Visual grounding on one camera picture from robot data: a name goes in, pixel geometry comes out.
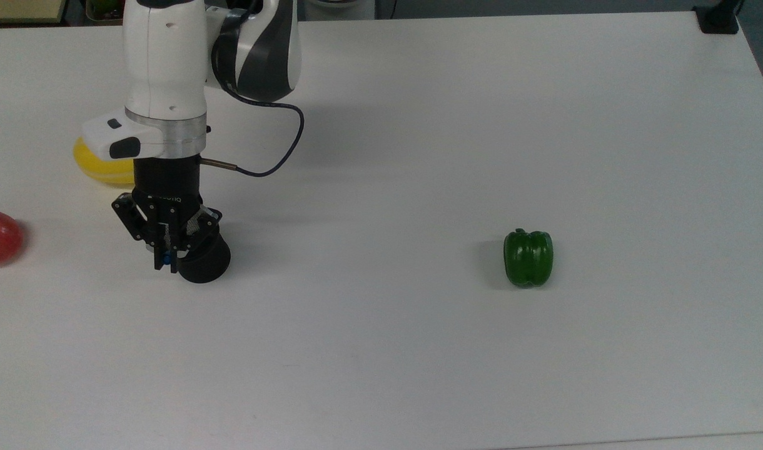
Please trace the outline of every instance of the cable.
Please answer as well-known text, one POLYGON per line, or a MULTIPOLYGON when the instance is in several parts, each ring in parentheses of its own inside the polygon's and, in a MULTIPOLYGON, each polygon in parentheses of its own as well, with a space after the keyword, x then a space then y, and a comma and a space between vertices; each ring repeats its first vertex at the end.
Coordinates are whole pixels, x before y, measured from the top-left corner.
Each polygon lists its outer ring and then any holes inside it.
POLYGON ((242 95, 239 95, 238 92, 234 91, 232 86, 230 86, 223 79, 219 65, 218 65, 218 51, 219 51, 220 43, 221 43, 221 38, 218 37, 218 39, 215 40, 214 45, 212 45, 211 59, 212 59, 212 71, 215 74, 215 79, 217 79, 218 83, 221 85, 221 89, 223 89, 227 94, 234 97, 234 99, 237 99, 249 105, 262 106, 263 108, 282 108, 286 110, 293 110, 296 113, 298 113, 298 119, 301 122, 300 122, 300 125, 298 126, 298 134, 296 134, 292 145, 290 145, 290 148, 287 150, 287 153, 285 153, 284 157, 282 157, 281 160, 279 160, 279 162, 277 162, 276 165, 273 166, 269 171, 264 171, 264 172, 247 171, 243 169, 242 167, 239 167, 238 165, 235 165, 235 164, 230 164, 228 162, 222 162, 222 161, 216 161, 215 159, 204 159, 203 157, 201 158, 201 164, 204 164, 207 166, 216 166, 216 168, 221 168, 221 169, 229 169, 230 171, 238 171, 241 174, 246 174, 247 176, 253 176, 257 178, 267 177, 270 174, 273 174, 273 172, 279 170, 279 168, 281 168, 281 166, 283 166, 284 163, 287 162, 287 159, 290 157, 290 154, 293 154, 293 150, 295 150, 296 146, 298 145, 298 141, 301 140, 301 134, 304 132, 304 112, 301 111, 301 109, 298 106, 289 105, 287 103, 256 102, 256 100, 247 99, 247 97, 243 97, 242 95))

